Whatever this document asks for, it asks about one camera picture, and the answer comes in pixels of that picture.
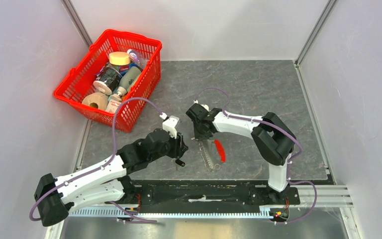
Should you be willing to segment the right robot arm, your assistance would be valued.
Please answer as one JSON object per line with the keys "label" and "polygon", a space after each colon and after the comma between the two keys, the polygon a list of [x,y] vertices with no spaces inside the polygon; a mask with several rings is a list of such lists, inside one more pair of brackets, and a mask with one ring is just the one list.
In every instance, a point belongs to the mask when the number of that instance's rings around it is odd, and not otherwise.
{"label": "right robot arm", "polygon": [[295,135],[275,113],[250,117],[219,108],[209,110],[208,107],[194,103],[186,115],[193,123],[197,140],[208,140],[217,132],[251,138],[262,158],[269,164],[268,199],[279,204],[287,198],[287,165],[297,142]]}

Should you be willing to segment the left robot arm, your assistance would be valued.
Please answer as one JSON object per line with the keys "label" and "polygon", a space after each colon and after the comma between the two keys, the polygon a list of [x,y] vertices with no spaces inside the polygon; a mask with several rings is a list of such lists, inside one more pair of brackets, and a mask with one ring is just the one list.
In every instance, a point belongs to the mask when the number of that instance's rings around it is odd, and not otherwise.
{"label": "left robot arm", "polygon": [[134,203],[137,190],[129,175],[145,169],[151,162],[167,156],[184,166],[180,158],[188,150],[181,133],[175,138],[156,129],[145,138],[126,144],[114,156],[78,172],[54,177],[42,176],[36,188],[34,210],[42,226],[64,220],[69,213],[110,201]]}

